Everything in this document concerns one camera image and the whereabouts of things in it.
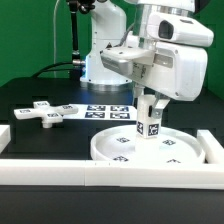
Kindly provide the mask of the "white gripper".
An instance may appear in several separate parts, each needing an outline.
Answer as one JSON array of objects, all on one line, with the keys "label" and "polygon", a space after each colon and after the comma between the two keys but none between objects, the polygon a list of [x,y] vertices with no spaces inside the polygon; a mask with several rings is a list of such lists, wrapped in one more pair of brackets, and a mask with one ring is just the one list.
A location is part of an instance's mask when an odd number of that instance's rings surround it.
[{"label": "white gripper", "polygon": [[133,106],[137,106],[145,87],[161,93],[155,95],[153,118],[162,117],[170,98],[193,101],[201,92],[207,61],[203,48],[157,42],[152,65],[133,63],[133,73],[129,76],[135,82]]}]

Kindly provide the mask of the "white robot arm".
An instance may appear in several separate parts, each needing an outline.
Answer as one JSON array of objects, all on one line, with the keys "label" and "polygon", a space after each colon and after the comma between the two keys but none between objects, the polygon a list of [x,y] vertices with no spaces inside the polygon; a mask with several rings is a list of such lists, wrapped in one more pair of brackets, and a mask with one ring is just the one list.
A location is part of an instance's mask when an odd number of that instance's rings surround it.
[{"label": "white robot arm", "polygon": [[136,6],[134,24],[105,1],[91,13],[92,48],[84,82],[133,84],[133,97],[150,88],[168,99],[193,101],[201,92],[213,34],[191,17],[194,0],[125,0]]}]

